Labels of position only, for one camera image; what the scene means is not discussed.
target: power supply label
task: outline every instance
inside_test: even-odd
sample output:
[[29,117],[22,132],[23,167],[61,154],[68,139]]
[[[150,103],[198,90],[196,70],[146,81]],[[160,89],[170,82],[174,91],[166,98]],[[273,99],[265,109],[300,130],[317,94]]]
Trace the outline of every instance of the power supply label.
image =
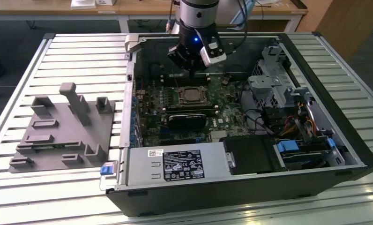
[[201,150],[164,152],[165,180],[205,178]]

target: wooden desk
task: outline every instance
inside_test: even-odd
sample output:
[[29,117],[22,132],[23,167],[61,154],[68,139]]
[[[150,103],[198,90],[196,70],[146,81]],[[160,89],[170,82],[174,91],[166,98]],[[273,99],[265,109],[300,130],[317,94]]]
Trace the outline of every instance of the wooden desk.
[[72,10],[72,0],[0,0],[0,21],[118,20],[120,1],[114,6]]
[[118,14],[114,6],[72,10],[72,0],[0,0],[0,15],[101,15]]
[[[122,32],[129,33],[129,20],[166,20],[170,11],[169,0],[122,0],[120,5],[120,25]],[[291,0],[281,0],[279,3],[267,4],[264,7],[264,20],[288,20],[285,32],[295,32],[303,15],[308,9],[299,9]],[[263,19],[261,7],[255,7],[249,17],[251,20]]]
[[[0,0],[0,20],[118,20],[121,32],[129,33],[129,20],[166,20],[170,10],[166,0],[118,0],[114,6],[82,10],[72,10],[70,5],[72,0]],[[291,0],[268,6],[264,20],[288,20],[285,31],[295,31],[308,10],[299,9]],[[249,19],[263,19],[261,7],[255,7]]]

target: cpu socket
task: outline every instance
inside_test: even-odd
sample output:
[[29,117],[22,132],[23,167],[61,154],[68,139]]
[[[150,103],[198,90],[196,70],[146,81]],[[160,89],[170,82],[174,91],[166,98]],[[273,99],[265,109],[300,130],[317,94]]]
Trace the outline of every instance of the cpu socket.
[[208,105],[208,89],[201,87],[184,87],[178,89],[180,94],[180,105],[181,106],[196,106],[196,105]]

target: cable connector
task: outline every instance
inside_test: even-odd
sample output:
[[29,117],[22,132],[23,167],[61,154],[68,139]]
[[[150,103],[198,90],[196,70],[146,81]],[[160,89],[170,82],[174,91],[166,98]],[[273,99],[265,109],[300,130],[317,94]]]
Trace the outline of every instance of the cable connector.
[[168,20],[168,24],[166,24],[166,33],[170,34],[172,33],[172,21]]

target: slotted aluminum surface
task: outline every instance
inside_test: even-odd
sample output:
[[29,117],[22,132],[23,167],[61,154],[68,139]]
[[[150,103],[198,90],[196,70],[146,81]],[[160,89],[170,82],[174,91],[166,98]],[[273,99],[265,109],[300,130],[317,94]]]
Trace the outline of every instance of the slotted aluminum surface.
[[[65,102],[60,95],[62,82],[76,82],[88,101],[98,96],[117,101],[109,158],[118,158],[128,65],[125,37],[58,34],[41,48],[41,57],[31,66],[35,69],[30,69],[18,103],[0,129],[0,224],[373,224],[373,173],[315,197],[130,218],[100,189],[100,168],[7,172],[33,115],[34,96],[49,94],[54,102]],[[289,37],[373,151],[373,93],[348,65],[339,62],[327,42],[309,33]]]

